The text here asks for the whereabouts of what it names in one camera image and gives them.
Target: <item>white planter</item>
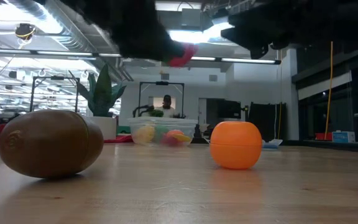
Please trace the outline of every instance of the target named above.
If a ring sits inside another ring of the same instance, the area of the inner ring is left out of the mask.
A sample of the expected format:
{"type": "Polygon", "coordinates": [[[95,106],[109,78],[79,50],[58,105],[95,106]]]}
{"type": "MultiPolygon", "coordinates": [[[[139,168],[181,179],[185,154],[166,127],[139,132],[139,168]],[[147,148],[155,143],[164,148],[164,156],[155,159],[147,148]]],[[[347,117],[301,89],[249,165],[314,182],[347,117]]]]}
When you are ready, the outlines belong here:
{"type": "Polygon", "coordinates": [[[115,118],[87,117],[99,126],[104,140],[114,140],[117,136],[117,121],[115,118]]]}

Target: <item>person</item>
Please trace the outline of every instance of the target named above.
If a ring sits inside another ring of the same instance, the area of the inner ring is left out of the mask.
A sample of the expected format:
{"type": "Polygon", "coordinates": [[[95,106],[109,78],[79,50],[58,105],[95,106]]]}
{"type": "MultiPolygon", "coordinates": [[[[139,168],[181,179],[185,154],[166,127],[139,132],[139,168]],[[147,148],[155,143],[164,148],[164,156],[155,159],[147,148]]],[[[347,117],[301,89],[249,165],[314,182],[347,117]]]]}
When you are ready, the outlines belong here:
{"type": "Polygon", "coordinates": [[[175,109],[171,107],[171,103],[171,96],[165,95],[162,101],[162,106],[156,108],[156,110],[164,112],[163,118],[172,118],[173,115],[175,115],[175,109]]]}

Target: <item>clear plastic tub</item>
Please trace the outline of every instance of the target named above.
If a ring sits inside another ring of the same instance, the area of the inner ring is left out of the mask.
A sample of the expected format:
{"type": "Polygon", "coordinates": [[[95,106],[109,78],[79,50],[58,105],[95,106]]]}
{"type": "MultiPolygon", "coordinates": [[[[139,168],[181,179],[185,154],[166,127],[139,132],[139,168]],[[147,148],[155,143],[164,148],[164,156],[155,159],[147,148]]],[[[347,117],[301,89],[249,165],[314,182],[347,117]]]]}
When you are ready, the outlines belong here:
{"type": "Polygon", "coordinates": [[[171,147],[188,146],[193,139],[197,120],[178,118],[129,118],[132,139],[136,144],[171,147]]]}

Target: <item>window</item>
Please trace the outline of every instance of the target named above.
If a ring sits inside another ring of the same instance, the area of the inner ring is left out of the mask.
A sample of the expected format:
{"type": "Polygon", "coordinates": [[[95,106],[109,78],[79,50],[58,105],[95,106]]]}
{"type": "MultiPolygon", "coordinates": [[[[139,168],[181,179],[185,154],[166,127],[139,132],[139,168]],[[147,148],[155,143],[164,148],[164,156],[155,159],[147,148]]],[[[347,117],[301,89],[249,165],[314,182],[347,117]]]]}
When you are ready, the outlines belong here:
{"type": "MultiPolygon", "coordinates": [[[[162,106],[162,101],[163,101],[163,97],[149,97],[149,104],[153,105],[155,108],[156,107],[161,107],[162,106]]],[[[171,97],[171,107],[176,108],[177,105],[177,100],[174,97],[171,97]]]]}

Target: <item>table surface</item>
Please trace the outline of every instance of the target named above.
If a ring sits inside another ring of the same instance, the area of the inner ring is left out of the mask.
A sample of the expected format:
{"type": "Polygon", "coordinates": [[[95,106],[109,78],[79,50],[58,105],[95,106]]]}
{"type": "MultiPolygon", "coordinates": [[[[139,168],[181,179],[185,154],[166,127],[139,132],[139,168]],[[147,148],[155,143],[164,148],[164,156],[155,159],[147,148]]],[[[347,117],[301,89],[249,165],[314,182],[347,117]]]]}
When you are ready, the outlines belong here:
{"type": "Polygon", "coordinates": [[[358,153],[281,147],[252,170],[227,170],[207,145],[107,144],[84,172],[55,181],[0,160],[0,223],[358,224],[358,153]]]}

